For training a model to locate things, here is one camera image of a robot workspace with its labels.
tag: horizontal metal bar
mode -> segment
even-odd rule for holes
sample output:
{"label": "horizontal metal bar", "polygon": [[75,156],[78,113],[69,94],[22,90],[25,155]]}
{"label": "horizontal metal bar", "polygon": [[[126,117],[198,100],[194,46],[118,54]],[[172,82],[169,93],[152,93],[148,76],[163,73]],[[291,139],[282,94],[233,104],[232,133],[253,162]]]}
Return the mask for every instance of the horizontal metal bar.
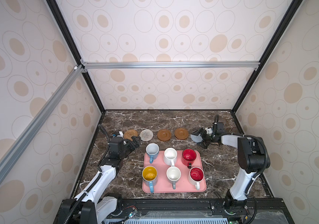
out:
{"label": "horizontal metal bar", "polygon": [[67,76],[32,122],[23,131],[22,135],[18,137],[9,152],[4,156],[3,160],[0,162],[0,184],[82,71],[84,71],[84,69],[81,65],[78,65],[77,69],[73,70],[72,73]]}
{"label": "horizontal metal bar", "polygon": [[164,69],[164,68],[257,68],[259,61],[201,62],[85,62],[85,69]]}

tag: patterned wall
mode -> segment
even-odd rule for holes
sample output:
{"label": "patterned wall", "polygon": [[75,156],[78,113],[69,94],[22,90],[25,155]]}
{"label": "patterned wall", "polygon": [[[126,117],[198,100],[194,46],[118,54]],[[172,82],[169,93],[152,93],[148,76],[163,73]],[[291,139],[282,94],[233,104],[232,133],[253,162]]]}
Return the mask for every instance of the patterned wall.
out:
{"label": "patterned wall", "polygon": [[0,185],[0,224],[53,223],[99,119],[91,92],[77,78]]}
{"label": "patterned wall", "polygon": [[230,109],[253,68],[89,71],[105,109]]}
{"label": "patterned wall", "polygon": [[73,67],[41,0],[0,0],[0,159]]}
{"label": "patterned wall", "polygon": [[258,60],[291,0],[58,0],[85,61]]}
{"label": "patterned wall", "polygon": [[299,9],[237,116],[263,137],[265,176],[295,223],[319,223],[319,1]]}

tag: cup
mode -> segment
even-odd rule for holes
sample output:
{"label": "cup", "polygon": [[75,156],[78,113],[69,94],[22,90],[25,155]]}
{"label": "cup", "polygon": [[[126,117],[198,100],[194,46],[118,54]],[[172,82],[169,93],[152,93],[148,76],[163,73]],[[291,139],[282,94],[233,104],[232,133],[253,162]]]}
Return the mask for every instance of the cup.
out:
{"label": "cup", "polygon": [[186,149],[182,152],[182,163],[189,169],[192,168],[194,160],[196,160],[197,154],[194,150]]}
{"label": "cup", "polygon": [[204,179],[204,172],[199,167],[192,167],[189,170],[188,181],[196,187],[196,190],[199,191],[200,182]]}
{"label": "cup", "polygon": [[153,160],[155,160],[160,153],[160,148],[156,143],[150,143],[146,147],[146,153],[149,156],[149,163],[151,164]]}
{"label": "cup", "polygon": [[142,178],[144,184],[149,186],[149,190],[153,193],[153,186],[157,183],[157,170],[153,166],[146,166],[142,171]]}
{"label": "cup", "polygon": [[171,166],[167,169],[167,178],[171,182],[173,189],[176,188],[176,183],[179,181],[181,177],[181,171],[178,167]]}
{"label": "cup", "polygon": [[177,151],[174,148],[168,148],[165,150],[163,161],[165,164],[175,166],[177,162]]}

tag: dark brown marble surface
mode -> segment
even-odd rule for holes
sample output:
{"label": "dark brown marble surface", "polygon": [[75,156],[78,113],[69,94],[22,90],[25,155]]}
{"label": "dark brown marble surface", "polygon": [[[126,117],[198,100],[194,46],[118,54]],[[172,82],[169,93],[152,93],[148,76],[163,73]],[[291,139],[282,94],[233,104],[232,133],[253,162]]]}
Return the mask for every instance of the dark brown marble surface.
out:
{"label": "dark brown marble surface", "polygon": [[[237,150],[230,146],[211,145],[206,150],[197,146],[188,137],[186,140],[177,140],[174,130],[179,127],[186,128],[189,132],[200,127],[212,125],[214,117],[219,114],[219,122],[224,123],[228,132],[238,132],[233,118],[228,111],[108,111],[102,122],[109,135],[116,130],[125,132],[135,129],[140,133],[143,129],[153,131],[154,137],[150,141],[143,141],[142,145],[130,154],[124,161],[123,167],[115,179],[108,185],[104,194],[108,192],[120,193],[125,199],[135,198],[217,198],[214,192],[218,192],[221,198],[225,197],[227,190],[233,185],[238,174],[239,165],[237,162]],[[169,129],[172,137],[169,141],[163,142],[157,138],[160,129]],[[188,193],[155,193],[148,194],[142,190],[143,159],[146,146],[149,143],[156,143],[160,150],[168,147],[177,150],[192,148],[197,150],[202,159],[204,176],[207,182],[207,190],[204,192]],[[96,165],[107,148],[107,141],[102,133],[98,134],[95,146],[90,155],[84,176],[77,192],[86,187],[87,183],[97,173]],[[265,196],[264,189],[259,178],[252,186],[250,195],[257,198]]]}

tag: pink tray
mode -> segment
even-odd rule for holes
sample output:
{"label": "pink tray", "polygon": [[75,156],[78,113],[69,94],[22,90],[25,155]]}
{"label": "pink tray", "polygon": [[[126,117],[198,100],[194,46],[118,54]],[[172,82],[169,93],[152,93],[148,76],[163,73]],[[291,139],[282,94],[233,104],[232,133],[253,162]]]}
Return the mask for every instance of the pink tray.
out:
{"label": "pink tray", "polygon": [[[144,167],[146,166],[153,166],[157,169],[157,184],[153,186],[154,193],[171,193],[171,192],[202,192],[207,189],[207,184],[205,182],[205,177],[203,178],[203,181],[200,183],[200,189],[199,191],[196,190],[196,187],[189,183],[188,181],[188,173],[189,168],[185,166],[182,161],[182,152],[183,150],[177,150],[177,162],[175,163],[175,166],[178,167],[181,171],[181,177],[179,181],[176,183],[176,189],[174,190],[172,187],[172,184],[167,179],[166,171],[170,167],[169,165],[166,165],[165,162],[163,162],[163,154],[164,151],[160,151],[158,154],[157,159],[153,160],[153,163],[149,163],[149,156],[147,154],[144,155]],[[192,167],[199,167],[203,169],[202,166],[202,160],[199,155],[199,152],[196,151],[197,158],[194,160]],[[151,193],[149,190],[149,186],[144,184],[142,182],[142,190],[146,193]]]}

